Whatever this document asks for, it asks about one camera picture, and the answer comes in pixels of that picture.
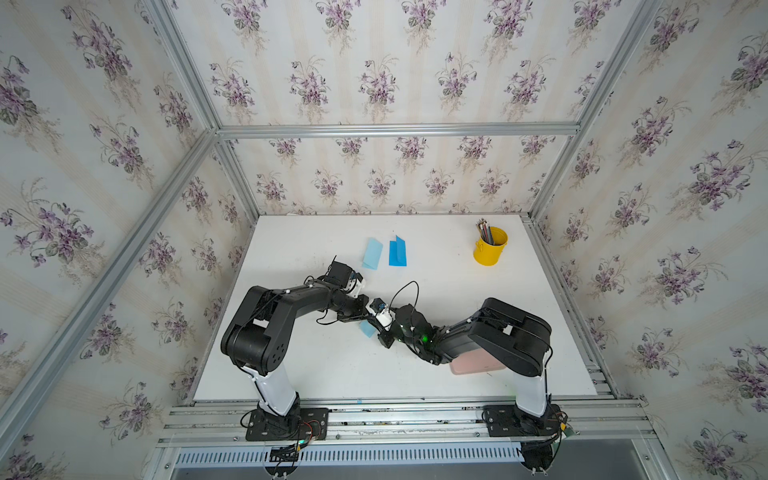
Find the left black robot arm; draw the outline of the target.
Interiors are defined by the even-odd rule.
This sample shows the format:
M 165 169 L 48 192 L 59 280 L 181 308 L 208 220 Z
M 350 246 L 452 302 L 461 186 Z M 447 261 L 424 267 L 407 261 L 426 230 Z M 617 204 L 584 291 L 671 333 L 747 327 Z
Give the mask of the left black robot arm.
M 220 350 L 248 375 L 259 395 L 259 408 L 278 419 L 296 413 L 299 394 L 283 368 L 296 320 L 312 312 L 334 312 L 343 321 L 368 316 L 364 277 L 332 261 L 320 276 L 298 286 L 253 286 L 245 294 L 220 342 Z

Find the bright blue square paper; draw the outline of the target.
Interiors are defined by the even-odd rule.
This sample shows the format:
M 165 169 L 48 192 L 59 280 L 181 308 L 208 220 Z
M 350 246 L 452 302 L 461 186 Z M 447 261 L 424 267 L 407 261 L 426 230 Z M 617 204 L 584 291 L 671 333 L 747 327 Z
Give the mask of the bright blue square paper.
M 407 266 L 406 242 L 399 236 L 389 242 L 388 264 L 392 267 Z

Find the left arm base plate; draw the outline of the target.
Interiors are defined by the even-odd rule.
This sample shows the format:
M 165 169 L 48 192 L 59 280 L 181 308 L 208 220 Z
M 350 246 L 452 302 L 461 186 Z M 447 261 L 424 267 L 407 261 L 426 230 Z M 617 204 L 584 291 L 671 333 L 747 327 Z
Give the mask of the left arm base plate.
M 257 408 L 244 414 L 240 424 L 251 442 L 325 440 L 329 413 L 327 408 L 299 408 L 281 417 Z

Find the light blue front paper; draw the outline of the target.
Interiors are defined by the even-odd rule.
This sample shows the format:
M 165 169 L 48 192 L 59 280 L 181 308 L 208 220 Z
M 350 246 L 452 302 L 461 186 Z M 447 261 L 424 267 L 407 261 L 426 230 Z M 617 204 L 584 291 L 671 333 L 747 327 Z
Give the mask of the light blue front paper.
M 371 325 L 368 321 L 361 321 L 359 324 L 359 328 L 367 338 L 372 338 L 378 334 L 377 329 L 373 325 Z

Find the light blue paper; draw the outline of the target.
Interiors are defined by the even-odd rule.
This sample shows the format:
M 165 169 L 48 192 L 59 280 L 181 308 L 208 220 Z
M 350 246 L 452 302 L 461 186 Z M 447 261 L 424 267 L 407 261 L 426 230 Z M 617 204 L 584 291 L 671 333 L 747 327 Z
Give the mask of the light blue paper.
M 365 269 L 376 271 L 379 268 L 383 244 L 375 239 L 369 238 L 362 259 L 362 266 Z
M 359 328 L 367 338 L 372 338 L 378 334 L 377 329 L 373 325 L 371 325 L 368 321 L 361 321 L 359 324 Z

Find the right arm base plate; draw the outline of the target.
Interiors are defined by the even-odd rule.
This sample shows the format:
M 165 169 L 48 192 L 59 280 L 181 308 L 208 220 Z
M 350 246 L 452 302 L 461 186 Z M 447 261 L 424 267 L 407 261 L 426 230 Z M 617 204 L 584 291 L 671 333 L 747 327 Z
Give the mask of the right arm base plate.
M 548 404 L 541 417 L 526 413 L 516 405 L 487 405 L 481 413 L 490 437 L 558 437 L 568 415 L 557 404 Z

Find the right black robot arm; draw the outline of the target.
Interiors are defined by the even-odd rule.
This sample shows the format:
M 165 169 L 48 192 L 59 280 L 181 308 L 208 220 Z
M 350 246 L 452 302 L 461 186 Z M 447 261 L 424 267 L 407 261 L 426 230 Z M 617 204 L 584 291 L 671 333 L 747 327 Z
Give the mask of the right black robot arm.
M 487 352 L 515 374 L 517 410 L 531 418 L 546 416 L 552 328 L 542 318 L 493 297 L 468 318 L 443 327 L 431 325 L 412 304 L 392 307 L 376 298 L 367 310 L 367 321 L 385 348 L 401 342 L 429 364 L 449 364 L 475 350 Z

